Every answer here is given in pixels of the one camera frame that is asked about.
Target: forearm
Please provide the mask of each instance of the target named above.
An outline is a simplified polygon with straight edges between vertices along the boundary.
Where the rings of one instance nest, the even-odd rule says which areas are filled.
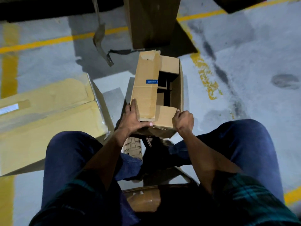
[[[198,179],[209,193],[212,192],[212,182],[216,171],[241,172],[241,169],[235,163],[208,147],[190,130],[179,131],[179,134],[187,146]]]
[[[87,162],[84,170],[94,170],[106,190],[111,184],[120,151],[129,133],[117,129],[110,140]]]

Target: corrugated cardboard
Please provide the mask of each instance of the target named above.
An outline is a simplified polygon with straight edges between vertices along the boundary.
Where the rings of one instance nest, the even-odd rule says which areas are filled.
[[[154,48],[171,40],[181,0],[123,0],[133,48]]]
[[[0,175],[40,169],[28,166],[45,158],[49,141],[59,132],[83,131],[103,140],[111,119],[93,84],[83,74],[0,100],[2,112],[18,105],[0,115]]]
[[[148,80],[167,79],[167,88],[148,84]],[[177,109],[183,111],[183,72],[178,58],[161,56],[159,51],[145,51],[139,55],[132,99],[137,101],[138,119],[152,121],[153,127],[143,128],[136,134],[171,138],[175,133],[172,118]]]

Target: beige sneaker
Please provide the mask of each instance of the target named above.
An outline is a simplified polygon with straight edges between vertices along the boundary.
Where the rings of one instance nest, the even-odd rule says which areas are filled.
[[[123,145],[123,152],[142,161],[142,147],[139,138],[129,137]]]

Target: leg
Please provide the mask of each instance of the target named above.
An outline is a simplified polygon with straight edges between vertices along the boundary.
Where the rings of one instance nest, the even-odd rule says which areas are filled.
[[[83,132],[61,132],[51,139],[46,151],[42,207],[81,171],[101,147],[100,142]],[[137,175],[141,164],[141,160],[121,153],[115,179]]]
[[[229,121],[198,138],[237,164],[247,175],[256,178],[284,202],[275,148],[261,123],[252,119]],[[171,147],[169,152],[181,158],[178,163],[191,164],[183,141]]]

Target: gray floor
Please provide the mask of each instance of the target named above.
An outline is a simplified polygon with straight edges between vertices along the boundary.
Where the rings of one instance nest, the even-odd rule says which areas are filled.
[[[287,194],[301,186],[300,8],[301,2],[284,2],[181,22],[201,52],[200,56],[180,57],[184,107],[195,116],[194,134],[210,132],[233,119],[260,121],[272,136]],[[182,0],[179,15],[219,9],[212,0]],[[107,28],[126,26],[123,8],[103,13],[102,19]],[[20,43],[93,32],[96,23],[94,14],[18,23]],[[103,48],[131,48],[128,32],[107,35]],[[18,92],[88,72],[103,93],[115,124],[124,99],[129,101],[131,96],[138,53],[112,54],[111,58],[115,65],[110,68],[97,54],[92,39],[20,51]],[[176,143],[181,137],[176,134],[171,140]],[[182,169],[197,179],[191,166]],[[27,225],[39,210],[42,178],[43,171],[16,177],[14,225]],[[184,180],[177,177],[172,182]],[[120,185],[126,189],[143,182]],[[298,202],[289,204],[298,212]]]

